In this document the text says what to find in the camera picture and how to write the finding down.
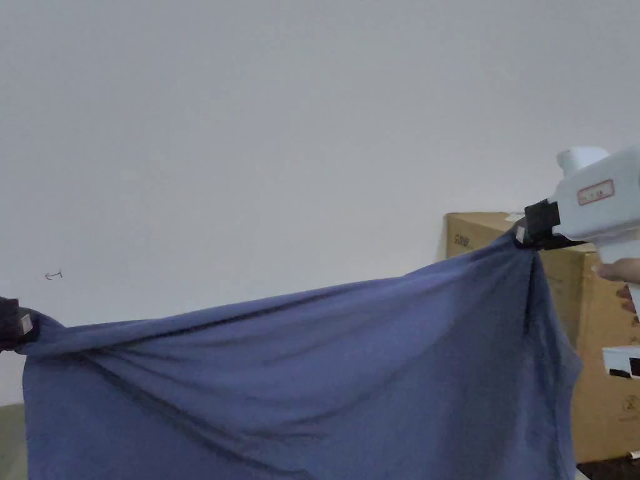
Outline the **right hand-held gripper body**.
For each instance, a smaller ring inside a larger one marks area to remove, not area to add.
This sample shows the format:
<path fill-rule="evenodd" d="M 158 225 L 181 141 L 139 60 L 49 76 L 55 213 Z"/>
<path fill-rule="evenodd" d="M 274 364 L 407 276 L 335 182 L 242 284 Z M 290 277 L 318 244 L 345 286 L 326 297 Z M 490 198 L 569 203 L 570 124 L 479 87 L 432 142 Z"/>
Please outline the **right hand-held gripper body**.
<path fill-rule="evenodd" d="M 639 257 L 639 148 L 613 154 L 576 146 L 557 155 L 562 180 L 548 198 L 524 209 L 534 237 L 551 231 L 592 244 L 605 264 Z"/>

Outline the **person's right hand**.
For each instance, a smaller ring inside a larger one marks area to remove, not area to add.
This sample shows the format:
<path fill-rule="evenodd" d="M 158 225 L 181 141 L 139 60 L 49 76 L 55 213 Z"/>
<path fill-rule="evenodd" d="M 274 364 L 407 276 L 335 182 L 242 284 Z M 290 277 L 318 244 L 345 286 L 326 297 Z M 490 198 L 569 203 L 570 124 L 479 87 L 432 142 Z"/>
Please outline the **person's right hand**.
<path fill-rule="evenodd" d="M 639 258 L 622 258 L 610 264 L 601 263 L 596 268 L 596 273 L 606 281 L 625 285 L 616 291 L 616 296 L 621 301 L 623 310 L 636 314 L 636 304 L 629 288 L 639 286 Z"/>

